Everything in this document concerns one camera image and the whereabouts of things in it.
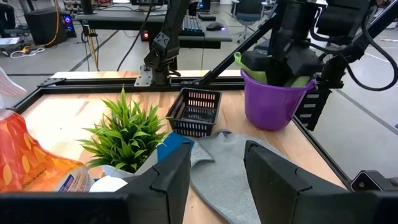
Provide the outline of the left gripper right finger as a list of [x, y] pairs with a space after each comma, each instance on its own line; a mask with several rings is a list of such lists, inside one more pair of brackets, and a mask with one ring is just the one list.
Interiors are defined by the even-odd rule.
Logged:
[[338, 196], [346, 190], [246, 141], [244, 166], [261, 224], [350, 224]]

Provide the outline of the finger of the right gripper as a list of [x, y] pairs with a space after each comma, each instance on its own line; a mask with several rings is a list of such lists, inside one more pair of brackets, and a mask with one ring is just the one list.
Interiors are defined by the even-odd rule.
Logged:
[[291, 52], [287, 65], [295, 77], [311, 76], [323, 68], [323, 62], [314, 52]]
[[264, 51], [253, 50], [242, 54], [241, 62], [252, 71], [266, 71], [270, 67], [270, 57]]

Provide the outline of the green cloth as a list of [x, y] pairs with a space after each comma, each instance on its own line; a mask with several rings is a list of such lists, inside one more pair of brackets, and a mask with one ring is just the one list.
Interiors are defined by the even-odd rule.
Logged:
[[312, 76], [302, 76], [295, 77], [290, 74], [289, 69], [285, 66], [280, 66], [277, 62], [271, 61], [270, 57], [270, 67], [266, 71], [252, 71], [248, 69], [241, 62], [242, 53], [235, 53], [234, 62], [246, 75], [253, 80], [267, 85], [272, 86], [283, 86], [283, 87], [304, 87], [313, 78]]

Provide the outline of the dark blue sponge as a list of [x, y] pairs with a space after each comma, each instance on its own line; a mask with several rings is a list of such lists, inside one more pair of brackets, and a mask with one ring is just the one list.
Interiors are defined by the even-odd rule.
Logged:
[[167, 157], [171, 152], [173, 152], [179, 145], [183, 143], [189, 143], [193, 146], [194, 142], [177, 133], [170, 133], [163, 141], [162, 144], [157, 146], [157, 159], [160, 162], [162, 159]]

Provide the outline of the purple bucket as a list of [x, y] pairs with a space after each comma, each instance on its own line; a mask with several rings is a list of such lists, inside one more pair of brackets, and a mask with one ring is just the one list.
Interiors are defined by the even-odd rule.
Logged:
[[313, 78], [301, 87], [266, 85], [240, 71], [244, 80], [244, 112], [255, 127], [278, 131], [285, 128], [294, 117], [305, 94], [314, 89]]

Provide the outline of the grey knit cloth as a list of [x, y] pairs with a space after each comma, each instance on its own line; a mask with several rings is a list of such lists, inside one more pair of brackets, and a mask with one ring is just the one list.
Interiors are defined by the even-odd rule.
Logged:
[[248, 140], [287, 157], [265, 140], [225, 129], [196, 140], [191, 151], [193, 188], [229, 224], [261, 224], [243, 161]]

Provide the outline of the green plant white pot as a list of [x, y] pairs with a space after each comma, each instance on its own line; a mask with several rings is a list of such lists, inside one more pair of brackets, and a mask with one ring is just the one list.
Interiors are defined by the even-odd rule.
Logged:
[[140, 101], [128, 101], [123, 88], [119, 99], [104, 99], [103, 103], [109, 114], [102, 114], [98, 124], [84, 129], [91, 133], [89, 139], [79, 140], [82, 148], [91, 153], [86, 166], [110, 166], [116, 171], [136, 174], [169, 135], [162, 130], [165, 118], [158, 116], [158, 105], [146, 111]]

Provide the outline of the black mesh basket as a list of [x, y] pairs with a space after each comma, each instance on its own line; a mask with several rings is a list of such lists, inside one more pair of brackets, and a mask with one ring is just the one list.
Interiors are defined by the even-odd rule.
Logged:
[[172, 131], [202, 138], [212, 133], [220, 108], [219, 91], [182, 88], [166, 117]]

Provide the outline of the orange spray bottle white trigger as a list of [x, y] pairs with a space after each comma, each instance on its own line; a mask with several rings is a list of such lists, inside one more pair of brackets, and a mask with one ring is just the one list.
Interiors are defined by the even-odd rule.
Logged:
[[25, 119], [6, 108], [3, 96], [24, 94], [0, 67], [0, 193], [88, 192], [94, 179], [86, 166], [42, 148]]

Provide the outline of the black diagonal rig strut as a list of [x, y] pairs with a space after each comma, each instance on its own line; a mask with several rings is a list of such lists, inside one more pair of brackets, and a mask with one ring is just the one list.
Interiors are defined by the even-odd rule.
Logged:
[[225, 71], [233, 62], [235, 53], [243, 53], [254, 45], [261, 37], [273, 29], [280, 21], [282, 16], [275, 14], [265, 22], [263, 22], [258, 29], [249, 36], [242, 44], [233, 50], [221, 63], [219, 63], [213, 70], [210, 70], [204, 77], [193, 81], [197, 85], [207, 85], [214, 81], [223, 71]]

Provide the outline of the black slotted side panel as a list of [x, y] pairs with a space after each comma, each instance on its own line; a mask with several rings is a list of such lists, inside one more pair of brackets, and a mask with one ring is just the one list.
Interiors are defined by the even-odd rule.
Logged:
[[330, 94], [331, 90], [327, 88], [314, 89], [305, 94], [295, 116], [308, 130], [315, 129]]

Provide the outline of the blue seat office chair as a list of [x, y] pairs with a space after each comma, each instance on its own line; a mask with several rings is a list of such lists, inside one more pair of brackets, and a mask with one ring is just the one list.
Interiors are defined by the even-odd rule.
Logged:
[[274, 7], [275, 0], [232, 0], [232, 18], [244, 26], [244, 30], [232, 35], [238, 36], [237, 43], [243, 43], [254, 33], [251, 26], [260, 22], [266, 11]]

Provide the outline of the backlit computer keyboard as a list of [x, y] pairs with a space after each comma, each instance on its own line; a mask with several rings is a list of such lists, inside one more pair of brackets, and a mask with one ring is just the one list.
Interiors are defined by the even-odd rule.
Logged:
[[205, 33], [201, 28], [200, 20], [196, 16], [185, 16], [180, 35], [203, 37]]

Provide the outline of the black box purple light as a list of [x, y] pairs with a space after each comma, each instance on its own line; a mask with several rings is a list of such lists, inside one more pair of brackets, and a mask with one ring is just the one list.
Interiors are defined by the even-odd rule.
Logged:
[[72, 16], [69, 13], [63, 12], [61, 13], [61, 17], [63, 19], [63, 26], [65, 28], [67, 37], [76, 38], [76, 32], [73, 25]]

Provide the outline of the black computer tower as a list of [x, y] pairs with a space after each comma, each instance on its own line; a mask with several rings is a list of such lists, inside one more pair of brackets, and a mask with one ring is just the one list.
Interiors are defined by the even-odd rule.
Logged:
[[48, 7], [24, 14], [36, 45], [53, 47], [67, 40], [59, 8]]

